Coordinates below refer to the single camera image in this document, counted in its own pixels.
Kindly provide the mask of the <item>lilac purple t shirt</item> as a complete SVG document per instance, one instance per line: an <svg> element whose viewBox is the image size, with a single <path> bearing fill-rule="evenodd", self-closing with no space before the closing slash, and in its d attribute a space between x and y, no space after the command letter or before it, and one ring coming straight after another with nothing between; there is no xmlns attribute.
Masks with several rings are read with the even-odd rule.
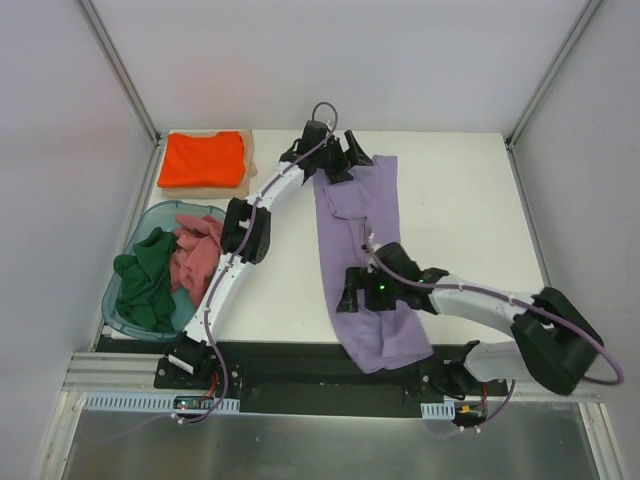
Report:
<svg viewBox="0 0 640 480"><path fill-rule="evenodd" d="M373 157L371 166L350 170L353 179L330 184L323 173L313 178L324 295L337 339L361 371L394 370L424 360L433 348L418 314L405 303L386 312L360 306L339 313L346 270L366 267L362 249L368 235L386 244L399 241L398 159Z"/></svg>

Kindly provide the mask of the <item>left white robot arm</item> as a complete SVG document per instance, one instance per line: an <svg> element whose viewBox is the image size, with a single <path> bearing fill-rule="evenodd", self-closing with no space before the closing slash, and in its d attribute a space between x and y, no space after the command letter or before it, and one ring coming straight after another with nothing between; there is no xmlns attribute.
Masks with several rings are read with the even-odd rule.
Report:
<svg viewBox="0 0 640 480"><path fill-rule="evenodd" d="M355 166L371 166L350 130L344 132L348 148L326 124L310 120L279 160L274 174L256 192L229 201L221 234L222 255L204 297L190 321L169 347L167 360L188 388L204 387L211 377L213 334L249 272L266 257L271 239L271 215L314 174L322 171L331 184L350 181Z"/></svg>

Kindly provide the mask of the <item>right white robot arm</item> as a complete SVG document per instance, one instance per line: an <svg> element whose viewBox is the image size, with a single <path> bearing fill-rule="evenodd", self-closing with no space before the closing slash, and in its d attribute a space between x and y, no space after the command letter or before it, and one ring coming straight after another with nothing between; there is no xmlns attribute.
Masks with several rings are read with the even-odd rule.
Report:
<svg viewBox="0 0 640 480"><path fill-rule="evenodd" d="M568 396L605 351L589 322L554 288L509 294L466 282L444 269L422 269L397 242L363 250L368 263L346 270L337 312L355 313L361 307L385 312L405 305L467 319L509 336L502 343L470 341L462 354L438 367L430 380L443 395L462 399L484 383L533 379Z"/></svg>

